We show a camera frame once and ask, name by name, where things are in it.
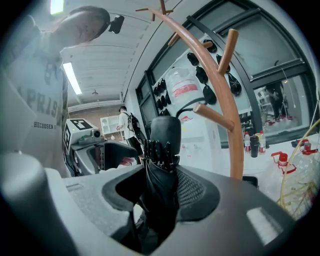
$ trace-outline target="white t-shirt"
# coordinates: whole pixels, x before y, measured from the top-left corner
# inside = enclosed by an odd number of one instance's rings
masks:
[[[132,130],[128,129],[128,116],[130,116],[131,113],[123,112],[119,115],[119,126],[123,126],[124,130],[124,137],[125,139],[130,139],[135,136],[135,133]]]
[[[14,118],[20,120],[18,126],[10,124],[11,130],[7,127],[6,132],[19,140],[14,143],[18,147],[15,150],[37,158],[45,168],[58,170],[63,178],[69,177],[62,142],[63,108],[66,105],[63,93],[68,93],[68,81],[61,69],[62,58],[47,57],[45,51],[50,32],[41,32],[30,16],[22,27],[24,33],[16,33],[11,38],[1,60],[3,90],[10,95],[6,98],[2,94],[2,104],[7,113],[12,111]]]

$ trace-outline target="camera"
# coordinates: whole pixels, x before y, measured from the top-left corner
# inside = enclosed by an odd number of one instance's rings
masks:
[[[124,23],[125,17],[122,15],[115,16],[114,20],[111,21],[109,32],[113,32],[115,34],[119,34],[121,27]]]

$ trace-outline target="wooden coat rack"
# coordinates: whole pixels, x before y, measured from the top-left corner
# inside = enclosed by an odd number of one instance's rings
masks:
[[[136,12],[150,11],[152,13],[152,21],[154,21],[157,16],[168,24],[169,27],[175,31],[175,34],[168,45],[172,46],[179,38],[181,38],[202,64],[203,69],[215,90],[223,115],[203,104],[197,104],[193,111],[227,129],[230,151],[230,176],[241,180],[244,172],[243,135],[237,105],[225,79],[225,73],[236,47],[238,31],[234,29],[229,30],[224,53],[220,64],[218,65],[199,40],[182,25],[167,16],[167,14],[172,13],[173,10],[166,10],[165,1],[160,0],[160,4],[161,11],[152,8],[143,8],[137,9]]]

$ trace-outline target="fluorescent ceiling light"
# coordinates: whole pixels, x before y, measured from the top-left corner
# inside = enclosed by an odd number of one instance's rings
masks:
[[[50,14],[58,14],[64,10],[64,0],[51,0]]]
[[[77,95],[82,94],[80,87],[79,87],[79,84],[77,82],[76,76],[75,76],[74,69],[72,68],[71,62],[63,64],[63,68],[64,68],[66,76],[68,77],[69,82],[70,82],[75,94],[77,94]]]

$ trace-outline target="white shelf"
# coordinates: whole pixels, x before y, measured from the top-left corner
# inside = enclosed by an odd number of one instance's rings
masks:
[[[113,133],[118,132],[117,131],[118,122],[119,122],[118,115],[100,118],[100,123],[101,123],[101,127],[102,127],[102,134],[107,135],[107,134],[113,134]]]

